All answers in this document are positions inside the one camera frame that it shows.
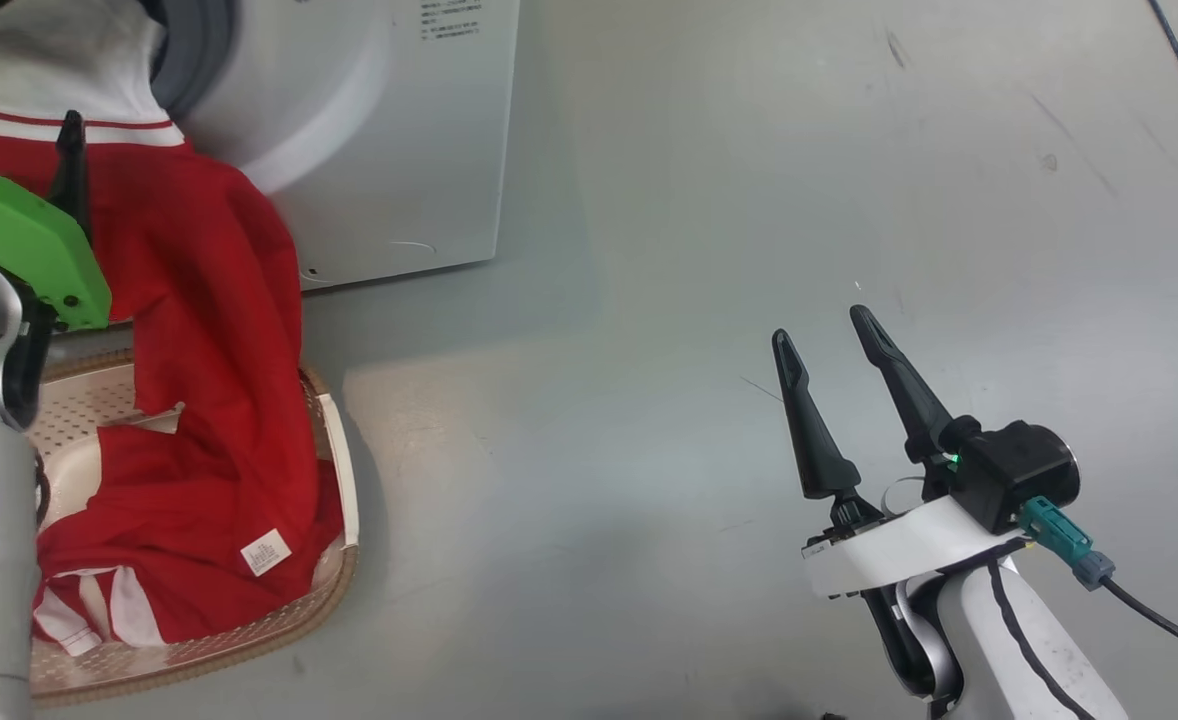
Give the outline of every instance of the perforated basket bottom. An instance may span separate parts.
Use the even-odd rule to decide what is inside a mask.
[[[28,438],[41,453],[51,483],[46,524],[85,509],[100,484],[100,447],[95,429],[138,424],[172,432],[177,409],[147,416],[133,407],[135,383],[131,354],[123,352],[75,365],[51,368],[42,384],[41,414]],[[315,421],[319,457],[332,460],[319,397],[327,389],[302,370],[304,391]],[[337,539],[315,570],[315,588],[296,602],[236,630],[167,647],[135,648],[105,642],[72,658],[57,645],[34,642],[31,688],[40,707],[73,705],[176,683],[277,650],[313,632],[336,609],[350,584],[357,547]]]

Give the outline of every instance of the clothing tag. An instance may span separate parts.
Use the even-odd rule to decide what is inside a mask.
[[[283,560],[291,557],[291,548],[283,541],[278,528],[269,530],[264,536],[241,548],[243,560],[247,561],[249,568],[256,577],[269,573]]]

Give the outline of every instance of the red garment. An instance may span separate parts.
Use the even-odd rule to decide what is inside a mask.
[[[90,145],[87,164],[113,316],[135,319],[135,405],[185,410],[174,436],[100,429],[99,493],[37,541],[35,606],[54,594],[60,612],[86,619],[68,574],[102,573],[120,639],[204,638],[304,596],[342,529],[336,478],[330,464],[319,471],[297,377],[296,251],[246,177],[187,145]],[[1,176],[44,194],[54,167],[53,143],[0,137]],[[273,529],[291,555],[256,577],[240,550]],[[140,625],[143,607],[155,634],[147,619]],[[99,642],[90,625],[71,622],[44,634],[73,638],[62,645],[74,653]]]

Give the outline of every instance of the red and white clothing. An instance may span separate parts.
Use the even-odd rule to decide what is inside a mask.
[[[45,194],[65,110],[87,124],[95,257],[133,319],[135,405],[176,434],[99,430],[101,484],[39,543],[35,633],[74,655],[237,628],[304,596],[342,529],[302,396],[292,238],[237,169],[198,156],[148,93],[160,28],[137,0],[0,9],[0,176]]]

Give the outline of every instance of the white label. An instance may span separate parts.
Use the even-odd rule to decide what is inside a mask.
[[[421,0],[421,40],[448,40],[483,32],[483,0]]]
[[[241,548],[243,560],[247,561],[249,568],[257,577],[273,570],[274,564],[291,557],[291,548],[283,541],[278,528],[269,530],[264,536]]]

